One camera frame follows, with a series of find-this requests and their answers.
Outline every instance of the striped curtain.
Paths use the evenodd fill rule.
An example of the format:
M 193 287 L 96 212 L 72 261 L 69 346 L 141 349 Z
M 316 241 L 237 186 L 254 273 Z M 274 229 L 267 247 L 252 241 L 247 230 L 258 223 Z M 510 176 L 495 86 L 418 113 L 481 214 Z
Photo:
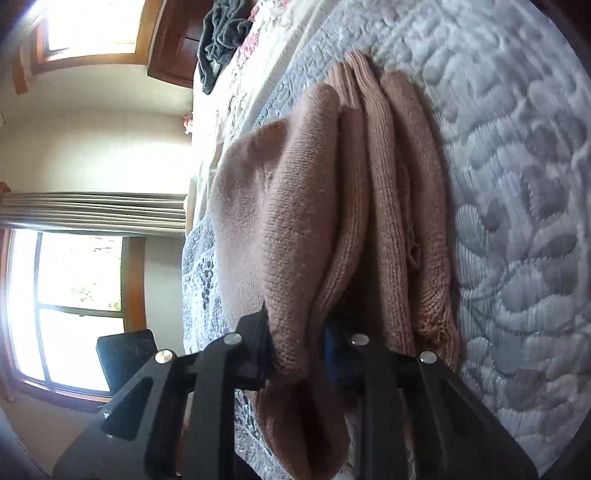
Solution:
M 2 193 L 0 228 L 183 237 L 185 197 L 151 193 Z

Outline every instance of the sunlight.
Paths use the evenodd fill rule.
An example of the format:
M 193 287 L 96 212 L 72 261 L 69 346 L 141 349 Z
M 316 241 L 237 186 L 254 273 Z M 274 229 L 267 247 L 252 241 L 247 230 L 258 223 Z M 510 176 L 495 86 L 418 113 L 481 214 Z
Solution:
M 16 229 L 12 235 L 7 305 L 12 350 L 23 374 L 45 380 L 37 347 L 33 294 L 37 232 Z
M 145 0 L 50 0 L 47 47 L 64 57 L 134 53 Z
M 96 341 L 101 336 L 124 333 L 123 319 L 41 309 L 39 320 L 51 380 L 71 387 L 109 391 Z
M 44 233 L 39 302 L 121 310 L 121 236 Z

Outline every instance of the white wall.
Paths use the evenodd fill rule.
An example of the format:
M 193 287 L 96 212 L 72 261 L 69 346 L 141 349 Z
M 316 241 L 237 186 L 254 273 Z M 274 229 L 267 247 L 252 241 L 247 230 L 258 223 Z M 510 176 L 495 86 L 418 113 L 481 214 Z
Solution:
M 146 242 L 146 324 L 158 348 L 184 355 L 181 255 L 184 241 L 152 236 Z
M 88 110 L 7 121 L 0 179 L 15 192 L 185 193 L 181 117 Z
M 88 65 L 53 70 L 17 95 L 11 75 L 0 80 L 0 112 L 7 121 L 58 112 L 104 110 L 182 116 L 193 91 L 148 77 L 143 65 Z

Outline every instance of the knit fabric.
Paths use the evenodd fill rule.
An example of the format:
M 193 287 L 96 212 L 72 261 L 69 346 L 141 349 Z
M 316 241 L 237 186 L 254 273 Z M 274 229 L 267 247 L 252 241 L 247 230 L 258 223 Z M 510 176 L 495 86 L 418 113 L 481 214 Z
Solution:
M 404 76 L 378 82 L 353 52 L 226 155 L 210 198 L 223 311 L 235 327 L 264 301 L 275 346 L 259 425 L 296 479 L 330 479 L 349 436 L 320 360 L 329 314 L 394 351 L 428 346 L 457 365 L 432 135 Z

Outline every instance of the gray cloth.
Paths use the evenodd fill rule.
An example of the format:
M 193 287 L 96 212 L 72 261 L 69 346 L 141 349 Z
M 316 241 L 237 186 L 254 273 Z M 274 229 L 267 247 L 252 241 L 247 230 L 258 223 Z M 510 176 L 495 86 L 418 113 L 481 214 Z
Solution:
M 216 0 L 203 19 L 203 33 L 199 41 L 199 78 L 203 93 L 209 95 L 217 76 L 211 62 L 227 65 L 236 49 L 242 45 L 251 30 L 246 20 L 251 11 L 249 0 Z

